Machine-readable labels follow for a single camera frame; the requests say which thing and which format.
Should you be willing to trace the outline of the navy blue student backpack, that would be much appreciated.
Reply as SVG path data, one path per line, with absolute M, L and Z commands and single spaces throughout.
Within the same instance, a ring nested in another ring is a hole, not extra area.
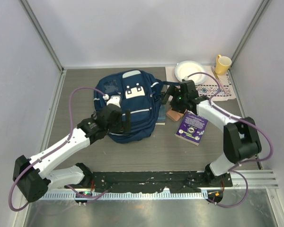
M 106 95 L 121 98 L 122 120 L 130 112 L 129 132 L 110 132 L 108 136 L 116 143 L 126 144 L 150 137 L 154 131 L 163 95 L 164 85 L 178 86 L 178 82 L 161 81 L 143 70 L 129 70 L 108 75 L 96 85 Z

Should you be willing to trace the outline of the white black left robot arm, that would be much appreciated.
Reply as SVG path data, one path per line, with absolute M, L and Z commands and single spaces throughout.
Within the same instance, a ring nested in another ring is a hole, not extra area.
M 82 120 L 71 133 L 50 148 L 30 158 L 20 156 L 15 161 L 14 183 L 28 202 L 42 198 L 50 188 L 69 184 L 88 188 L 93 174 L 83 163 L 56 170 L 56 167 L 76 152 L 103 139 L 109 132 L 129 132 L 131 114 L 119 106 L 108 104 Z

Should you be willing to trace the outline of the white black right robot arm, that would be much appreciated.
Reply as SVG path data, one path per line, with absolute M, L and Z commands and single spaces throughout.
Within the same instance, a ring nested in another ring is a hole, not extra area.
M 204 181 L 214 187 L 222 176 L 239 162 L 260 153 L 262 146 L 252 118 L 233 115 L 213 103 L 207 96 L 200 96 L 193 81 L 167 82 L 167 91 L 161 102 L 171 99 L 172 110 L 184 113 L 190 111 L 214 124 L 223 133 L 223 153 L 204 170 Z

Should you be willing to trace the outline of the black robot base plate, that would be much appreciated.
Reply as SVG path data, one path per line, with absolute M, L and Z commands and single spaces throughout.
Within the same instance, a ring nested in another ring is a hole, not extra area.
M 74 189 L 94 189 L 102 193 L 171 193 L 200 192 L 201 188 L 232 187 L 230 174 L 216 178 L 198 171 L 92 172 L 85 184 L 72 184 Z

